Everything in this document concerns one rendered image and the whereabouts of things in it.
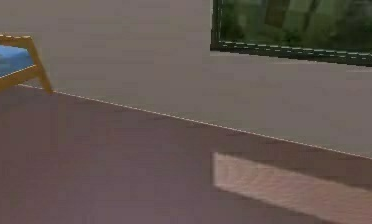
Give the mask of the wooden bed with blue mattress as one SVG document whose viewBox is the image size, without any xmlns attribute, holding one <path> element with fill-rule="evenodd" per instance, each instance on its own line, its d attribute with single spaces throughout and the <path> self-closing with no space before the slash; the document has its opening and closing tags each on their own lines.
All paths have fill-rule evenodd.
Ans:
<svg viewBox="0 0 372 224">
<path fill-rule="evenodd" d="M 32 37 L 0 34 L 0 91 L 34 78 L 48 94 L 53 93 Z"/>
</svg>

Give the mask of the dark framed window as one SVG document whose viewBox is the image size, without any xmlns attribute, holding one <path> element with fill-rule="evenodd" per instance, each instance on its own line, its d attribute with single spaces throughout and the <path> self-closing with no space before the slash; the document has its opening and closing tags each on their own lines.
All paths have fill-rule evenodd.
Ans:
<svg viewBox="0 0 372 224">
<path fill-rule="evenodd" d="M 372 67 L 372 0 L 212 0 L 210 49 Z"/>
</svg>

